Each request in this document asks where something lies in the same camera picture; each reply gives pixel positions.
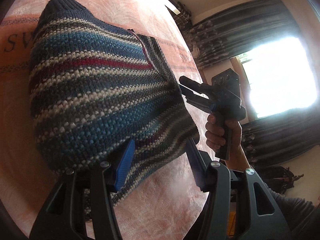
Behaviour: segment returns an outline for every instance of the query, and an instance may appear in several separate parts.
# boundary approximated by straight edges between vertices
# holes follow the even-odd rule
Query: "bed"
[[[37,152],[28,96],[28,57],[32,31],[49,0],[15,0],[0,25],[0,199],[28,236],[55,183]],[[175,77],[201,82],[191,53],[172,16],[160,0],[76,0],[98,19],[153,36]],[[186,104],[205,144],[207,114]],[[124,239],[182,239],[207,195],[196,186],[186,154],[150,175],[115,207]],[[93,237],[92,224],[87,223]]]

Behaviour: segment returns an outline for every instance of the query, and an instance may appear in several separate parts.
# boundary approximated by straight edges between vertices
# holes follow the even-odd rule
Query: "striped knit sweater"
[[[90,169],[128,138],[136,150],[119,203],[184,153],[199,133],[156,40],[50,0],[34,32],[29,92],[37,147],[50,169]]]

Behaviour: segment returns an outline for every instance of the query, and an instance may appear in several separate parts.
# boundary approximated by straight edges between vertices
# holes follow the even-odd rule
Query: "finger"
[[[233,131],[233,134],[241,134],[242,128],[236,119],[226,120],[225,124]]]
[[[205,128],[212,132],[213,134],[219,135],[219,136],[223,136],[224,135],[224,129],[216,124],[212,124],[210,122],[207,122],[205,124]]]
[[[204,135],[209,141],[211,141],[212,143],[214,143],[216,145],[223,146],[226,144],[226,140],[224,138],[222,138],[218,135],[215,135],[210,131],[206,131]]]
[[[209,114],[208,118],[207,118],[207,121],[212,123],[212,124],[215,124],[216,123],[216,117],[214,116],[214,114]]]
[[[220,148],[220,145],[216,145],[213,142],[207,140],[206,144],[212,149],[212,150],[218,150]]]

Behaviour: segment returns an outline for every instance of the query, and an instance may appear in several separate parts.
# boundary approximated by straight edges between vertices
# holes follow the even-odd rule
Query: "dark patterned curtain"
[[[281,0],[253,0],[239,4],[183,32],[198,69],[267,42],[299,35],[297,23]]]
[[[242,125],[242,148],[253,167],[290,160],[320,144],[320,104]]]

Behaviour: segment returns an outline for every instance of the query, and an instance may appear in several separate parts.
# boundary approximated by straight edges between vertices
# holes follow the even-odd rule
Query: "metal screw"
[[[74,173],[75,173],[75,170],[72,169],[72,168],[69,168],[69,169],[66,170],[66,174],[67,174],[67,175],[72,175],[72,174],[74,174]]]
[[[110,163],[108,163],[108,162],[106,162],[106,161],[100,163],[100,166],[101,166],[102,168],[106,168],[106,167],[108,167],[109,165],[110,165]]]
[[[211,166],[213,167],[213,168],[218,168],[218,167],[220,167],[220,162],[217,162],[217,161],[213,161],[213,162],[211,162]]]
[[[254,174],[254,169],[248,168],[248,169],[245,170],[245,172],[246,172],[248,175],[253,175],[253,174]]]
[[[223,77],[220,77],[220,78],[219,78],[218,83],[219,83],[219,85],[222,85],[222,83],[223,83]]]

